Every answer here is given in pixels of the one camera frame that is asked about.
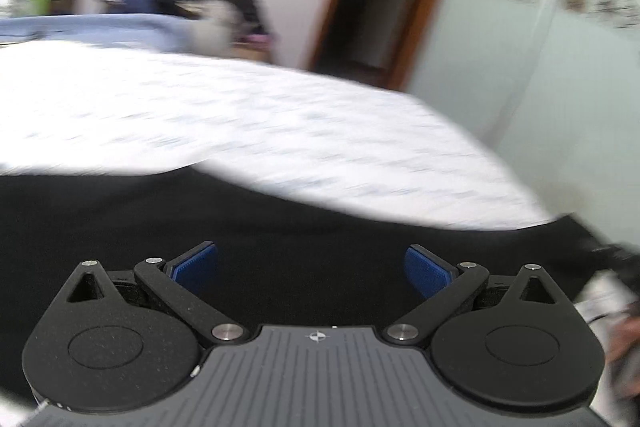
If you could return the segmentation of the person's right hand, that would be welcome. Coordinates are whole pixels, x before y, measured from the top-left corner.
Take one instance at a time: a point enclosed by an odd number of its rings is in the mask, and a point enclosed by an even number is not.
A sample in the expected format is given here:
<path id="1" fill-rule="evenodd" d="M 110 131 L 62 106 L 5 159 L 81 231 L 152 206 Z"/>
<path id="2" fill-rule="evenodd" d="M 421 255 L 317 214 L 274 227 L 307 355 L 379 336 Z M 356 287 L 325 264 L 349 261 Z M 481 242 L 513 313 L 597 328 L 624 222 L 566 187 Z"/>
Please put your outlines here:
<path id="1" fill-rule="evenodd" d="M 624 397 L 638 395 L 639 317 L 629 315 L 614 326 L 606 361 L 615 391 Z"/>

